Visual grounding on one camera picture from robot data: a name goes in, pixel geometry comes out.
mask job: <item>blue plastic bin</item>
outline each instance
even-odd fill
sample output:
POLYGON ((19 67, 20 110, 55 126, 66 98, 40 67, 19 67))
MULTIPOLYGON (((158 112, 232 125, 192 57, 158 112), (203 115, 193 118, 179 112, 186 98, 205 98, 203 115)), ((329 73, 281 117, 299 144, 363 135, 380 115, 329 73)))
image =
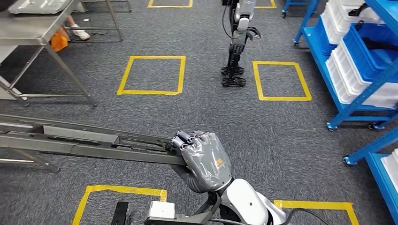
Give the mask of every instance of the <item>blue plastic bin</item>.
MULTIPOLYGON (((369 50, 362 38, 398 45, 398 36, 384 24, 364 23, 362 28, 357 31, 353 23, 343 38, 362 79, 372 82, 382 71, 391 66, 398 57, 398 51, 369 50)), ((388 82, 398 83, 398 74, 393 75, 388 82)))
POLYGON ((337 47, 335 44, 331 44, 328 39, 328 35, 326 34, 325 27, 323 26, 323 21, 321 16, 319 16, 319 20, 315 25, 315 32, 319 36, 319 41, 322 45, 322 54, 326 56, 330 56, 333 49, 337 47))

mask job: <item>humanoid robot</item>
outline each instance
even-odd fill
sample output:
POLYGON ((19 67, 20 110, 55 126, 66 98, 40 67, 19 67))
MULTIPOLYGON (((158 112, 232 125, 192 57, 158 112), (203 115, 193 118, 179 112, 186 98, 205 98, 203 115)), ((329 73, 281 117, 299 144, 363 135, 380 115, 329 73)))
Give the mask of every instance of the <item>humanoid robot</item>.
POLYGON ((222 80, 223 87, 243 87, 246 80, 240 77, 244 73, 244 69, 239 66, 240 54, 245 49, 247 39, 261 38, 260 32, 255 27, 250 27, 249 23, 254 16, 254 6, 256 0, 224 0, 226 5, 222 15, 222 25, 224 32, 231 38, 228 64, 222 68, 222 75, 226 76, 222 80), (224 27, 224 16, 227 7, 230 7, 230 36, 224 27))

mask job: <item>orange bag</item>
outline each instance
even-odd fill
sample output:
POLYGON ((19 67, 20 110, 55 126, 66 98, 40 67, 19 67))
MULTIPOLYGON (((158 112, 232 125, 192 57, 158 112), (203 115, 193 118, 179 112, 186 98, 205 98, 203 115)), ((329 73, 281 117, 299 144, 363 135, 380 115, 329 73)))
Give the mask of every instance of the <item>orange bag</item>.
POLYGON ((58 52, 68 46, 68 39, 57 31, 51 38, 51 47, 58 52))

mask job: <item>storage crate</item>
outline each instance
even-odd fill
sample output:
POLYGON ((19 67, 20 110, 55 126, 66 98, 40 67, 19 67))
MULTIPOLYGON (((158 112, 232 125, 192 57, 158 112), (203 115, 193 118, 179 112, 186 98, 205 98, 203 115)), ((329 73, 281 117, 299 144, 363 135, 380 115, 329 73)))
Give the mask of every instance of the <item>storage crate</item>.
POLYGON ((381 161, 392 184, 398 191, 398 149, 395 149, 391 155, 381 158, 381 161))
POLYGON ((319 20, 315 25, 315 31, 319 36, 319 40, 322 46, 322 54, 329 56, 333 49, 337 47, 335 44, 331 44, 326 34, 325 27, 323 26, 322 15, 319 15, 319 20))
MULTIPOLYGON (((398 37, 384 24, 364 23, 358 31, 355 29, 355 24, 352 24, 343 38, 362 79, 372 82, 382 71, 392 65, 398 57, 398 51, 369 50, 362 38, 398 45, 398 37)), ((394 74, 387 82, 398 83, 398 74, 394 74)))
MULTIPOLYGON (((343 40, 340 41, 335 52, 338 62, 341 65, 341 70, 347 75, 347 86, 357 94, 362 93, 372 82, 364 81, 362 79, 343 40)), ((391 98, 392 96, 396 96, 398 98, 398 83, 386 82, 377 91, 375 91, 374 94, 386 96, 388 98, 391 98)))
POLYGON ((355 1, 350 4, 349 1, 343 0, 330 0, 326 3, 322 19, 330 43, 338 44, 352 23, 361 20, 366 23, 383 23, 371 8, 364 9, 360 16, 348 15, 351 10, 359 8, 362 4, 363 1, 355 1))
MULTIPOLYGON (((342 71, 342 66, 338 62, 338 56, 336 55, 336 50, 333 50, 329 59, 326 61, 326 67, 328 68, 330 78, 333 83, 333 87, 336 91, 339 102, 343 104, 351 104, 359 94, 348 86, 347 77, 348 74, 342 71)), ((391 99, 385 96, 371 95, 362 104, 363 105, 373 105, 376 107, 388 107, 393 108, 395 104, 398 103, 398 98, 391 99)))

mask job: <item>blue metal rack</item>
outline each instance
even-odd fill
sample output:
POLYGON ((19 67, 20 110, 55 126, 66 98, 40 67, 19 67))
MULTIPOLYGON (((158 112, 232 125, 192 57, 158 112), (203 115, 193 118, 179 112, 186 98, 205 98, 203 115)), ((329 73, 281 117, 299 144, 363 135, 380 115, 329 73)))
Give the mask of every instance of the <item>blue metal rack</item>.
POLYGON ((285 5, 284 5, 284 7, 282 9, 282 18, 286 17, 286 13, 287 13, 287 10, 289 9, 289 6, 294 6, 294 5, 296 5, 296 6, 306 6, 306 5, 309 5, 310 3, 311 2, 309 0, 308 1, 286 0, 286 3, 285 3, 285 5))
POLYGON ((355 165, 358 161, 365 158, 373 176, 379 186, 380 192, 390 210, 395 224, 398 225, 398 192, 396 191, 381 158, 388 156, 388 154, 378 154, 382 148, 398 141, 398 127, 394 128, 389 133, 381 136, 369 145, 363 147, 357 152, 344 157, 345 163, 355 165))
MULTIPOLYGON (((382 1, 389 1, 389 0, 368 0, 369 2, 382 2, 382 1)), ((310 5, 308 7, 308 10, 306 12, 306 15, 304 16, 303 22, 297 32, 296 37, 293 39, 293 43, 295 46, 299 45, 299 40, 301 35, 304 35, 304 38, 311 50, 311 54, 321 72, 321 75, 326 83, 326 86, 328 87, 328 90, 333 98, 333 101, 336 104, 336 107, 338 109, 338 114, 329 122, 326 123, 326 127, 329 130, 337 129, 337 126, 340 125, 343 121, 371 121, 373 122, 371 124, 371 128, 376 128, 376 129, 384 129, 384 126, 388 124, 390 121, 398 118, 398 108, 393 107, 393 108, 382 108, 382 107, 375 107, 375 106, 368 106, 368 105, 362 105, 362 103, 369 97, 371 96, 376 90, 378 90, 390 77, 392 77, 394 74, 398 74, 398 59, 396 59, 393 63, 392 66, 389 67, 388 69, 384 70, 380 75, 378 76, 378 79, 373 81, 373 83, 363 91, 362 94, 360 94, 350 105, 342 104, 339 102, 336 90, 334 89, 333 83, 330 78, 330 74, 328 72, 328 69, 326 68, 326 60, 328 59, 328 56, 325 56, 322 54, 322 45, 319 40, 320 34, 316 33, 316 30, 314 27, 306 27, 307 22, 309 18, 311 17, 312 12, 316 9, 317 5, 319 3, 319 0, 311 0, 310 5), (355 111, 385 111, 385 115, 383 116, 351 116, 351 114, 355 111)), ((388 21, 392 21, 394 16, 397 15, 390 15, 390 18, 387 19, 388 21)))

